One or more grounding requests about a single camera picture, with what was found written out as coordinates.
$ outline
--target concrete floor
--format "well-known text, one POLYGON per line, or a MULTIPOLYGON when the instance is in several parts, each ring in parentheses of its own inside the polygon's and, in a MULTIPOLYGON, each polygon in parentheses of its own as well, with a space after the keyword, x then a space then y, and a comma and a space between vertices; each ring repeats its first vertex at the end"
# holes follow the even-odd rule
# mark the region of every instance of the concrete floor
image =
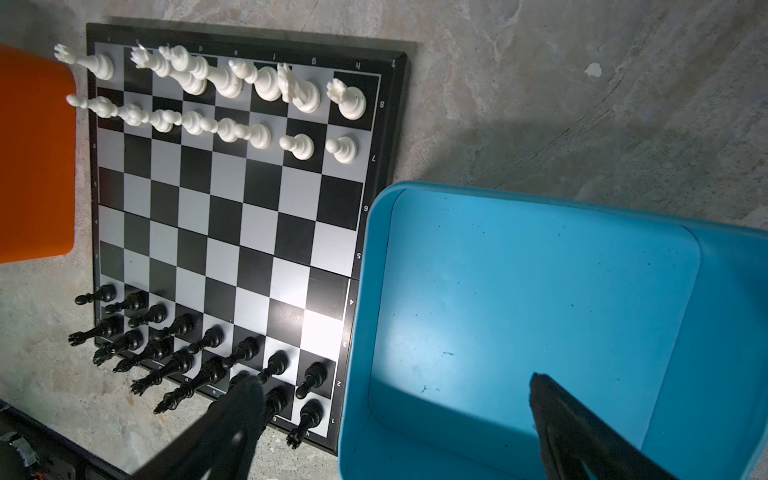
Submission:
MULTIPOLYGON (((0 41, 51 57, 114 17, 250 26, 256 35, 379 45, 413 62, 396 180, 515 190, 768 229, 764 0, 0 0, 0 41)), ((84 73, 77 69, 78 92, 84 73)), ((129 376, 96 369, 68 333, 91 323, 85 116, 76 240, 64 257, 0 266, 0 397, 135 470, 201 415, 152 415, 129 376)), ((338 478, 331 455, 268 431, 251 478, 338 478)), ((753 478, 768 478, 762 462, 753 478)))

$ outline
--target orange container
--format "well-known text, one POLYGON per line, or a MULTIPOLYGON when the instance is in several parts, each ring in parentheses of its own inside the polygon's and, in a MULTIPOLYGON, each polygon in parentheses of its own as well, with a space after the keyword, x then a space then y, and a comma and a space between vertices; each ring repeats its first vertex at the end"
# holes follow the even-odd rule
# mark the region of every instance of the orange container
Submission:
POLYGON ((74 93, 69 68, 0 45, 0 263, 63 255, 74 243, 74 93))

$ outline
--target black square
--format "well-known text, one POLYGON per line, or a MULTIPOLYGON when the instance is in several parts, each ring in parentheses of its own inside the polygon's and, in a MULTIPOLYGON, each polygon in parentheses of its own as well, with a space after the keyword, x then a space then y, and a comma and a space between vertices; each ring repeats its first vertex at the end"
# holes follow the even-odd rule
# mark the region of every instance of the black square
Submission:
POLYGON ((272 282, 272 256, 259 250, 240 246, 240 260, 237 266, 237 286, 270 295, 272 282))
POLYGON ((152 139, 125 134, 124 145, 123 169, 125 173, 149 178, 151 174, 152 139))
MULTIPOLYGON (((106 97, 111 101, 113 104, 117 105, 118 107, 123 104, 123 91, 122 90, 112 90, 111 88, 104 88, 99 87, 96 89, 96 95, 99 97, 106 97)), ((123 131, 123 119, 119 117, 112 117, 112 118, 96 118, 96 125, 98 125, 99 128, 106 128, 108 130, 114 130, 114 131, 123 131)))
POLYGON ((289 214, 277 214, 275 257, 309 265, 315 222, 289 214))
POLYGON ((331 102, 331 108, 328 111, 328 123, 341 125, 342 127, 370 130, 373 127, 373 112, 380 108, 379 105, 375 104, 376 91, 379 89, 379 77, 344 71, 334 71, 333 77, 343 81, 347 87, 357 87, 360 89, 362 94, 366 96, 366 112, 357 120, 348 120, 341 115, 339 105, 331 102))
POLYGON ((317 221, 356 230, 360 195, 362 184, 323 175, 320 199, 317 201, 317 221))
POLYGON ((326 150, 326 129, 327 125, 325 124, 289 118, 286 123, 286 135, 292 137, 298 134, 307 135, 315 144, 315 151, 309 159, 299 160, 293 156, 293 153, 286 150, 283 152, 283 166, 299 168, 316 174, 321 173, 323 171, 323 155, 326 150))
POLYGON ((277 211, 280 204, 280 181, 283 168, 256 160, 245 163, 243 202, 277 211))
POLYGON ((123 249, 111 243, 99 242, 99 265, 101 273, 115 280, 123 281, 123 249))
POLYGON ((205 313, 225 322, 233 323, 235 321, 236 290, 234 286, 206 277, 205 313))
POLYGON ((336 362, 323 358, 320 355, 315 355, 312 352, 301 350, 299 353, 299 371, 296 374, 298 377, 296 379, 296 386, 299 386, 304 382, 304 373, 306 372, 306 369, 308 369, 314 362, 322 363, 323 366, 326 367, 328 376, 326 377, 326 381, 323 382, 321 386, 317 387, 316 389, 312 389, 311 392, 330 399, 331 393, 333 392, 333 375, 336 373, 336 362))
POLYGON ((310 267, 310 284, 306 290, 306 309, 341 320, 349 279, 338 273, 310 267))
MULTIPOLYGON (((249 113, 243 110, 237 110, 235 108, 216 107, 215 118, 216 120, 231 118, 235 121, 235 123, 238 124, 250 124, 249 113)), ((220 154, 234 155, 235 157, 245 158, 246 152, 248 152, 248 142, 239 139, 233 142, 226 142, 221 140, 219 135, 214 135, 214 151, 219 152, 220 154)))
POLYGON ((123 50, 123 89, 138 94, 152 95, 152 70, 136 68, 136 64, 131 60, 129 47, 123 50))
POLYGON ((257 354, 254 355, 252 359, 244 360, 240 363, 245 366, 249 366, 252 369, 261 370, 263 369, 264 365, 264 340, 266 338, 264 335, 251 332, 248 329, 244 329, 242 326, 235 325, 234 331, 232 332, 232 351, 234 352, 237 348, 237 344, 249 336, 252 336, 256 340, 256 344, 259 346, 259 349, 257 350, 257 354))
POLYGON ((176 300, 176 267, 149 259, 149 291, 171 302, 176 300))
POLYGON ((98 203, 123 210, 123 172, 98 168, 98 203))
POLYGON ((125 212, 125 248, 149 257, 149 219, 125 212))
POLYGON ((152 180, 150 218, 156 222, 177 226, 179 220, 179 187, 152 180))
MULTIPOLYGON (((152 111, 157 110, 183 111, 182 102, 181 100, 174 100, 172 98, 152 97, 152 111)), ((181 125, 174 125, 169 132, 163 133, 153 127, 152 138, 171 142, 172 144, 180 144, 181 128, 181 125)))
POLYGON ((240 245, 240 221, 242 218, 242 203, 211 196, 208 236, 222 242, 240 245))
POLYGON ((176 265, 205 275, 205 258, 208 237, 189 230, 179 229, 176 265))
POLYGON ((266 336, 301 346, 301 326, 304 309, 270 298, 270 311, 266 316, 266 336))
POLYGON ((195 343, 199 339, 203 338, 203 314, 197 310, 193 310, 188 306, 184 306, 180 303, 176 304, 176 316, 185 315, 192 319, 194 326, 189 332, 184 335, 177 335, 180 339, 189 343, 195 343))
POLYGON ((204 194, 210 193, 211 152, 181 146, 181 176, 179 185, 204 194))

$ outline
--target blue plastic bin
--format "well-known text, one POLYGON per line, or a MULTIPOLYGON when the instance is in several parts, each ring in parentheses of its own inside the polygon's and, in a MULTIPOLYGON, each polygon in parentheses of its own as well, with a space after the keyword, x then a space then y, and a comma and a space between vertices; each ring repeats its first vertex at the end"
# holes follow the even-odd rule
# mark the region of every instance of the blue plastic bin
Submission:
POLYGON ((768 234, 489 190, 384 190, 366 231, 342 478, 544 478, 533 372, 679 478, 747 478, 768 425, 768 234))

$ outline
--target chessboard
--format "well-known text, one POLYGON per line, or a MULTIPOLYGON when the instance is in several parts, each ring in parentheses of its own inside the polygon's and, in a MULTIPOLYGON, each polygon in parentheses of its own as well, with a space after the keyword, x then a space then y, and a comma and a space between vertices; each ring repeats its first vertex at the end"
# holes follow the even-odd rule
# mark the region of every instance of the chessboard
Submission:
MULTIPOLYGON (((180 125, 161 132, 90 113, 94 285, 114 285, 115 302, 139 292, 147 306, 162 303, 167 309, 163 322, 138 327, 144 344, 122 356, 141 353, 153 331, 179 316, 193 319, 194 328, 166 340, 174 351, 219 326, 223 342, 197 353, 188 372, 168 377, 181 384, 208 359, 229 356, 241 340, 254 337, 259 349, 252 359, 197 391, 217 399, 231 377, 242 370, 258 373, 282 350, 288 367, 264 391, 281 386, 290 394, 271 423, 293 429, 302 406, 314 399, 324 415, 305 440, 336 454, 366 217, 391 181, 408 58, 398 51, 97 24, 88 25, 87 44, 89 55, 106 55, 114 64, 109 80, 88 73, 89 98, 149 112, 196 111, 217 121, 261 123, 272 135, 269 147, 257 149, 214 133, 192 135, 180 125), (202 94, 192 95, 173 78, 137 68, 131 61, 137 45, 150 53, 183 45, 214 67, 232 58, 258 68, 284 62, 298 78, 314 83, 322 99, 305 113, 282 98, 263 100, 247 83, 235 98, 225 98, 210 81, 202 94), (342 116, 328 98, 326 84, 334 78, 365 95, 367 109, 359 119, 342 116), (281 136, 297 134, 313 140, 308 160, 278 145, 281 136), (348 164, 323 148, 326 139, 342 136, 358 148, 348 164), (327 368, 328 378, 298 399, 294 390, 315 362, 327 368)), ((99 323, 110 315, 104 303, 94 303, 99 323)), ((130 329, 130 318, 146 312, 121 312, 118 334, 130 329)), ((158 369, 169 358, 141 365, 158 369)), ((151 388, 170 391, 176 385, 164 380, 151 388)))

